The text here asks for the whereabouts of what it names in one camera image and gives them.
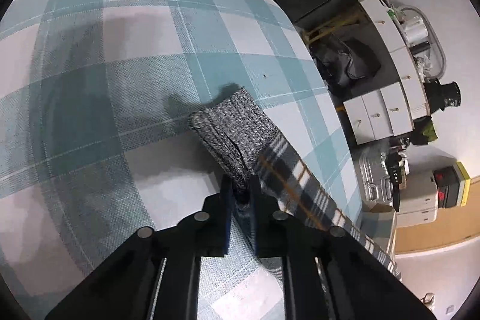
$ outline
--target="tablecloth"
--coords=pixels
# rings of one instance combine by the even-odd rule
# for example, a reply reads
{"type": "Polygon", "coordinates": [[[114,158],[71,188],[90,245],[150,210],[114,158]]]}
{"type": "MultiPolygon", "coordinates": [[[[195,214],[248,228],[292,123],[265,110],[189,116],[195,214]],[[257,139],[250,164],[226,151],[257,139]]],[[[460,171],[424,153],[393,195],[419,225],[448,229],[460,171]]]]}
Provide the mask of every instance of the tablecloth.
{"type": "MultiPolygon", "coordinates": [[[[32,319],[140,226],[218,189],[188,115],[245,86],[356,221],[327,88],[272,0],[14,0],[0,22],[0,272],[32,319]]],[[[282,319],[282,290],[233,221],[202,259],[199,319],[282,319]]]]}

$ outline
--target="drawer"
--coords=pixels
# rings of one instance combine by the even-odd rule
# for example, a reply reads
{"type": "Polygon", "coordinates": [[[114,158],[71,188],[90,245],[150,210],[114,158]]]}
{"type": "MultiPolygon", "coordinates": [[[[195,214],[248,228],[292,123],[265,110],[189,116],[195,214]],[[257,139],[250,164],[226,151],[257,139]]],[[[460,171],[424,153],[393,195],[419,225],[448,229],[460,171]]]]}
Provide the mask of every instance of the drawer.
{"type": "Polygon", "coordinates": [[[432,223],[437,219],[437,210],[397,214],[397,228],[432,223]]]}
{"type": "Polygon", "coordinates": [[[385,102],[383,102],[380,90],[369,92],[362,95],[365,109],[367,109],[368,119],[373,129],[373,135],[376,140],[393,136],[390,118],[388,117],[385,102]]]}
{"type": "Polygon", "coordinates": [[[390,55],[400,76],[412,118],[429,115],[427,97],[409,50],[400,48],[390,55]]]}
{"type": "Polygon", "coordinates": [[[362,98],[357,97],[347,100],[343,105],[349,115],[349,121],[352,125],[357,144],[368,143],[369,141],[375,140],[374,131],[368,120],[367,110],[365,109],[362,98]]]}
{"type": "Polygon", "coordinates": [[[358,0],[369,19],[382,37],[388,52],[405,47],[405,42],[395,23],[387,13],[388,8],[380,0],[358,0]]]}
{"type": "Polygon", "coordinates": [[[400,83],[391,84],[381,88],[380,91],[390,117],[393,134],[397,136],[412,131],[413,121],[400,83]]]}

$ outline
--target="beige surface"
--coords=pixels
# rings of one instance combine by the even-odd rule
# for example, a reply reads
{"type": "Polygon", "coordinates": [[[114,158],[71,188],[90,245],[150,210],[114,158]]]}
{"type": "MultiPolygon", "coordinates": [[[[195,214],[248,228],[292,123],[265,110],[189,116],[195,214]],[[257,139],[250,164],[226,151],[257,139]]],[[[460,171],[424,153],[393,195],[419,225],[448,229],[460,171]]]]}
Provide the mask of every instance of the beige surface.
{"type": "Polygon", "coordinates": [[[397,254],[430,250],[462,242],[480,234],[480,183],[470,187],[463,207],[440,209],[437,219],[428,224],[397,229],[397,254]]]}

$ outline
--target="silver screw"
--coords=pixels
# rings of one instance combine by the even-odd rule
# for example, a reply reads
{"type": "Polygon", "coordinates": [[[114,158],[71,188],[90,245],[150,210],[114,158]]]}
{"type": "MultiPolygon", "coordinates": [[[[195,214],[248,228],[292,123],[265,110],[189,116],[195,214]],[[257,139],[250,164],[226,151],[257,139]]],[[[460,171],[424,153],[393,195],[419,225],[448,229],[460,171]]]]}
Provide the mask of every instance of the silver screw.
{"type": "Polygon", "coordinates": [[[284,211],[275,211],[272,213],[272,217],[276,220],[283,221],[286,220],[289,215],[286,214],[284,211]]]}
{"type": "Polygon", "coordinates": [[[143,226],[137,230],[137,235],[139,238],[146,239],[149,238],[153,233],[153,229],[149,226],[143,226]]]}
{"type": "Polygon", "coordinates": [[[342,238],[345,236],[345,233],[345,229],[343,229],[341,226],[333,226],[330,228],[330,234],[335,238],[342,238]]]}
{"type": "Polygon", "coordinates": [[[193,218],[197,221],[207,221],[210,218],[210,215],[205,211],[199,211],[195,213],[195,216],[193,216],[193,218]]]}

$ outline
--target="plaid scarf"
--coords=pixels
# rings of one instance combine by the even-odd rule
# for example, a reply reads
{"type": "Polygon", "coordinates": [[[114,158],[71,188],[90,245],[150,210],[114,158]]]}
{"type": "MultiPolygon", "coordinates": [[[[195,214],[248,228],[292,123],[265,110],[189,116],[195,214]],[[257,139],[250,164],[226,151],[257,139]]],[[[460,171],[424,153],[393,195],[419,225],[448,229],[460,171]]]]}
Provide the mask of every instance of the plaid scarf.
{"type": "MultiPolygon", "coordinates": [[[[363,234],[325,191],[282,132],[241,88],[211,109],[190,117],[191,128],[235,184],[235,217],[254,240],[250,225],[247,179],[260,178],[262,191],[274,196],[280,209],[307,226],[328,230],[341,226],[392,274],[400,278],[396,263],[378,244],[363,234]]],[[[281,276],[279,259],[262,259],[275,276],[281,276]]]]}

